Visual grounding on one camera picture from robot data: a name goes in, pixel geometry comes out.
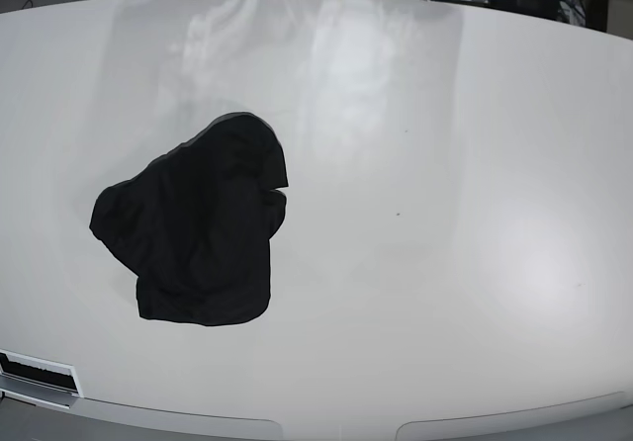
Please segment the black t-shirt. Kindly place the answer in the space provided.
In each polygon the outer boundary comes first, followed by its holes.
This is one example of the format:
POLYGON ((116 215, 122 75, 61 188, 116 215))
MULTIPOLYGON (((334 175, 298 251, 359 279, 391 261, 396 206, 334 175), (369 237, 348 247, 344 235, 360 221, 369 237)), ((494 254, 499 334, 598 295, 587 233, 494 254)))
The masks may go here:
POLYGON ((140 317, 243 324, 270 303, 270 240, 288 185, 273 129, 230 113, 103 190, 90 229, 136 275, 140 317))

